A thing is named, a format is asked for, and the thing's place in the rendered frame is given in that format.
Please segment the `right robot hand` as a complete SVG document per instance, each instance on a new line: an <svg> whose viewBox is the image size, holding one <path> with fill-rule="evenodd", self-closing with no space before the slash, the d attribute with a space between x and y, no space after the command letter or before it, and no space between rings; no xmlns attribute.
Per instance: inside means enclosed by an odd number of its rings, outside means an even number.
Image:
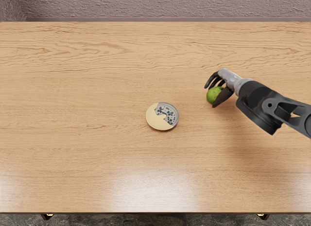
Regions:
<svg viewBox="0 0 311 226"><path fill-rule="evenodd" d="M236 73L226 68L220 68L209 77L204 88L211 89L218 82L220 82L219 86L225 84L225 88L222 89L212 104L212 107L216 108L228 100L234 93L238 96L241 87L249 81L251 81L251 79L241 78Z"/></svg>

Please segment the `green round fruit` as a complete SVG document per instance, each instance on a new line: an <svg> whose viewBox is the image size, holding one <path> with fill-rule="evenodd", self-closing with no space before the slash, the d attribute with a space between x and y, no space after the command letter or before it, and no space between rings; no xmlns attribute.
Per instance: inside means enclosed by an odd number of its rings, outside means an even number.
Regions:
<svg viewBox="0 0 311 226"><path fill-rule="evenodd" d="M206 94L207 102L213 104L223 89L224 88L220 86L210 88Z"/></svg>

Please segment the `cream plate with grey pattern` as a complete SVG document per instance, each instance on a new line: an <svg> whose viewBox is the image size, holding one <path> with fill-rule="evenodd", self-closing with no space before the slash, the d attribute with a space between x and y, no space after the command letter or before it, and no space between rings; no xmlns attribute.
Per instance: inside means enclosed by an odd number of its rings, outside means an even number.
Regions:
<svg viewBox="0 0 311 226"><path fill-rule="evenodd" d="M159 131L173 129L179 122L179 112L175 106L166 102L154 103L145 114L150 127Z"/></svg>

